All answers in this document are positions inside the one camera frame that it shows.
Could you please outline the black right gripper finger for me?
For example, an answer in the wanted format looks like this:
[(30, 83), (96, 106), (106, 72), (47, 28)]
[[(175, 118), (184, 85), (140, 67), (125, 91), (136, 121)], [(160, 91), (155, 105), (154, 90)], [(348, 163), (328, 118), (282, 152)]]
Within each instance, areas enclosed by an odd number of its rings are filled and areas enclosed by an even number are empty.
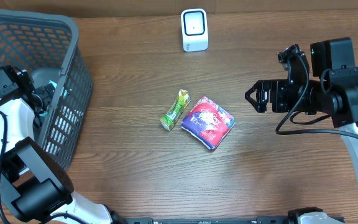
[(255, 84), (245, 92), (245, 96), (251, 96), (251, 94), (255, 93), (255, 92), (258, 92), (259, 90), (259, 85), (260, 85), (260, 82), (259, 81), (256, 81)]
[(259, 103), (251, 97), (250, 93), (245, 93), (245, 99), (253, 106), (256, 112), (259, 112)]

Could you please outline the teal snack packet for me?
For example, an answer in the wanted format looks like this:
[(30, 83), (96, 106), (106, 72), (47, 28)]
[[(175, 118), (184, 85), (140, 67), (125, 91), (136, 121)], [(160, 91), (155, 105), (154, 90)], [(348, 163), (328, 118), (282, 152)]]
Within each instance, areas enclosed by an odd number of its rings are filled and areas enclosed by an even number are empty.
[(53, 95), (55, 93), (57, 87), (57, 83), (53, 81), (49, 81), (45, 86), (41, 86), (39, 88), (39, 96), (43, 101), (42, 112), (40, 113), (41, 117), (45, 117), (47, 115), (47, 107), (51, 103)]

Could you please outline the red purple tissue pack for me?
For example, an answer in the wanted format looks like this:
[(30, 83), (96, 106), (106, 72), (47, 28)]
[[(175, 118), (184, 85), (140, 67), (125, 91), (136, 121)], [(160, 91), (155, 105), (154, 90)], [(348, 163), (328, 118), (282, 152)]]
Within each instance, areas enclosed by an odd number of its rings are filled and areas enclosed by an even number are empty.
[(235, 125), (233, 115), (203, 96), (184, 117), (181, 128), (214, 151)]

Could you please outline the green juice carton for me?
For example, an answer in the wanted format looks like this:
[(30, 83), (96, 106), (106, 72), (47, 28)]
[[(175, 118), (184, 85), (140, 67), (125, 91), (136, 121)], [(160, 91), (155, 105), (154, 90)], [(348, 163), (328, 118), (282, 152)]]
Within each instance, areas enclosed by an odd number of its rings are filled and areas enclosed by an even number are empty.
[(162, 126), (166, 130), (171, 131), (190, 102), (189, 92), (180, 89), (171, 108), (160, 118)]

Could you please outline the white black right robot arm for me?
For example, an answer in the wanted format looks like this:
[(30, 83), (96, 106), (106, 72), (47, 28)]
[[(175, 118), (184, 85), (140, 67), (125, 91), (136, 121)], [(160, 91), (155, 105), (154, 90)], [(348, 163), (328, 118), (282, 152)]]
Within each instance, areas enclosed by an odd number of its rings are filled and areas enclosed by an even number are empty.
[(358, 66), (349, 37), (310, 45), (311, 61), (294, 44), (277, 54), (286, 79), (259, 80), (245, 93), (256, 112), (272, 104), (285, 113), (278, 135), (340, 135), (351, 157), (358, 182)]

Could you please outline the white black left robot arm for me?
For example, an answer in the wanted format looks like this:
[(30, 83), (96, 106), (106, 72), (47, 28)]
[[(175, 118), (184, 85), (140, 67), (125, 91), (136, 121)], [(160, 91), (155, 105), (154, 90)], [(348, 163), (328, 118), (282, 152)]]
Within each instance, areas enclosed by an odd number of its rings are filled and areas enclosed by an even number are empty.
[(0, 217), (40, 223), (124, 223), (113, 210), (75, 192), (67, 173), (34, 141), (33, 79), (0, 67)]

